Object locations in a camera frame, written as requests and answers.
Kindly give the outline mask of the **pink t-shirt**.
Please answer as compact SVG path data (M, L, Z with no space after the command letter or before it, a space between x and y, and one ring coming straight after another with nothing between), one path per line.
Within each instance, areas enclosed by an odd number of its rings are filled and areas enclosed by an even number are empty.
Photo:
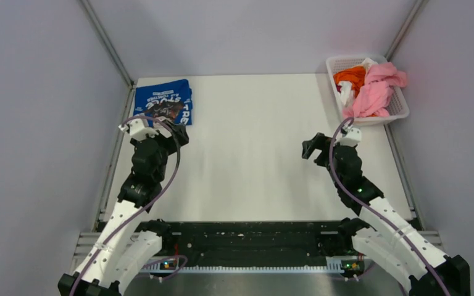
M364 78L364 85L350 106L343 108L345 118L389 117L387 107L394 87L407 86L406 72L398 70L391 62L372 65Z

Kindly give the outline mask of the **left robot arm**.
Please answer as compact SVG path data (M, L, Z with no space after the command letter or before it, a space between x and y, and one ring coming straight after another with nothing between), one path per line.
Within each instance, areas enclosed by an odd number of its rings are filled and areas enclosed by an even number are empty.
M113 212L85 259L71 274L63 274L61 295L123 295L131 281L154 255L173 247L169 225L151 221L136 238L136 228L163 196L180 166L181 148L189 142L186 127L170 120L135 116L121 131L134 148L130 174L122 184Z

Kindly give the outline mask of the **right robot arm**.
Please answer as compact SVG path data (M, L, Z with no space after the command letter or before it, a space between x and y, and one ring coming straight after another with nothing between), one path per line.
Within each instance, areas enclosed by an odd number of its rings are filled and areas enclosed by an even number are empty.
M470 266L450 256L419 233L391 206L362 171L355 146L322 133L303 141L302 158L316 150L315 164L330 174L342 203L355 214L339 226L337 245L345 254L368 256L407 295L470 295Z

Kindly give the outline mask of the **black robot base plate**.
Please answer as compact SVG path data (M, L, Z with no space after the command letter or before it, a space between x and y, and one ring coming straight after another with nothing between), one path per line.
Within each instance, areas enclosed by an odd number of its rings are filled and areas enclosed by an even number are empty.
M339 235L339 221L141 223L162 248L144 271L152 273L328 273L359 280L375 264Z

